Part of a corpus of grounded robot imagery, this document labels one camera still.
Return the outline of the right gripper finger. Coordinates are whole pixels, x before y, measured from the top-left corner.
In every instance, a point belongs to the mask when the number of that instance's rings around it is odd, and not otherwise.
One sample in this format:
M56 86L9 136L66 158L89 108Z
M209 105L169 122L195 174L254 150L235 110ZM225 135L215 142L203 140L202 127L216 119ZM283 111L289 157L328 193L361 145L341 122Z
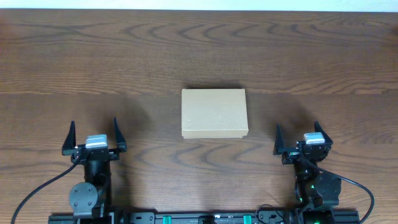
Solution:
M282 137L282 131L280 125L276 126L276 136L274 143L273 155L281 155L285 152L284 139Z
M314 122L314 130L317 133L321 133L323 138L325 139L325 144L333 144L333 140L327 135L326 132L324 132L323 128L321 127L320 123L318 121Z

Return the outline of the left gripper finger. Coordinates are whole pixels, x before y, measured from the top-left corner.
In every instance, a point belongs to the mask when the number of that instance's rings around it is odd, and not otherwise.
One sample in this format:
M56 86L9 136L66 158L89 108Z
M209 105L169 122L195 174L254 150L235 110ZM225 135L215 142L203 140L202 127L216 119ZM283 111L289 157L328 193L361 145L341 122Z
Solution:
M62 146L62 155L71 156L76 151L75 122L71 121L70 129Z
M117 119L113 119L114 123L114 132L115 132L115 138L116 138L116 147L119 149L120 152L126 152L127 151L127 144L126 140L119 129Z

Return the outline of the cardboard box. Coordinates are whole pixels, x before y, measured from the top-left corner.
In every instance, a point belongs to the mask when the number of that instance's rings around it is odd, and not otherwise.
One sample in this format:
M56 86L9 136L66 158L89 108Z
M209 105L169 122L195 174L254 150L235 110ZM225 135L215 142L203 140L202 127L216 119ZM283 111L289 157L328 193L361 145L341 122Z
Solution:
M244 88L183 89L181 106L185 139L243 138L248 134Z

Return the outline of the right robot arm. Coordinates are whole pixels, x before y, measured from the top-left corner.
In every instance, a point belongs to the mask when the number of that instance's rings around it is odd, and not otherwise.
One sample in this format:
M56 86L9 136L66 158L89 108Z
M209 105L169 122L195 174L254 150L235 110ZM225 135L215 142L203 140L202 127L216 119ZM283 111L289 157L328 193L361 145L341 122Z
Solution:
M276 127L273 154L281 156L283 165L294 166L296 198L309 209L322 210L339 204L341 180L318 167L332 145L332 139L317 121L314 132L305 133L303 140L297 141L294 147L284 144L282 130Z

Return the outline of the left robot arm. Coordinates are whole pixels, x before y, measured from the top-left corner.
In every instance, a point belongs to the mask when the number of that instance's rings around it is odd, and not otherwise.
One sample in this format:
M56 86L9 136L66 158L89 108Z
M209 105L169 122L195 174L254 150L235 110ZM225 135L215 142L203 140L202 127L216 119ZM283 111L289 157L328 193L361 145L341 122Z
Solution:
M126 140L116 119L113 124L116 147L110 148L105 134L88 136L84 144L77 144L75 123L71 122L62 154L71 157L74 165L84 167L85 180L76 184L69 194L73 218L76 220L100 219L108 215L111 205L110 162L118 161L120 154L127 151Z

